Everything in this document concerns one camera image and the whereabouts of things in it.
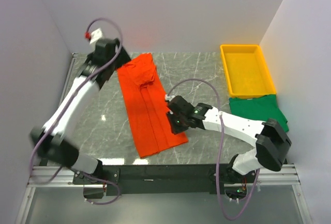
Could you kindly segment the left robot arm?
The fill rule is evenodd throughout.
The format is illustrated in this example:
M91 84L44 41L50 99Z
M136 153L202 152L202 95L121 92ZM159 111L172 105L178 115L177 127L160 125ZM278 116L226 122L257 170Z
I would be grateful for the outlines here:
M99 38L94 46L94 51L87 55L79 68L61 105L42 127L34 127L29 135L34 145L32 156L37 155L61 167L85 173L86 179L96 184L103 179L102 161L81 153L69 138L92 98L114 71L131 58L117 38Z

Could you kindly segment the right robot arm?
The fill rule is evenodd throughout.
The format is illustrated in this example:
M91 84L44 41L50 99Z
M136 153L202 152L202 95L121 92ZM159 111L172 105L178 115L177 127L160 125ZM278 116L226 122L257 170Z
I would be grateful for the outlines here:
M219 111L216 107L199 103L193 106L182 96L165 96L167 118L175 135L189 128L217 131L240 139L252 149L236 154L217 176L227 184L239 183L255 170L266 168L279 172L284 165L292 142L275 119L254 121Z

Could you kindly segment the orange t shirt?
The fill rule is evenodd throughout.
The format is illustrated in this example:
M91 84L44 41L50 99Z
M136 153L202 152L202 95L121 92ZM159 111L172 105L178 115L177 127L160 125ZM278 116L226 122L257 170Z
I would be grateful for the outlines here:
M141 54L117 70L133 141L140 158L188 142L175 135L166 116L165 90L150 53Z

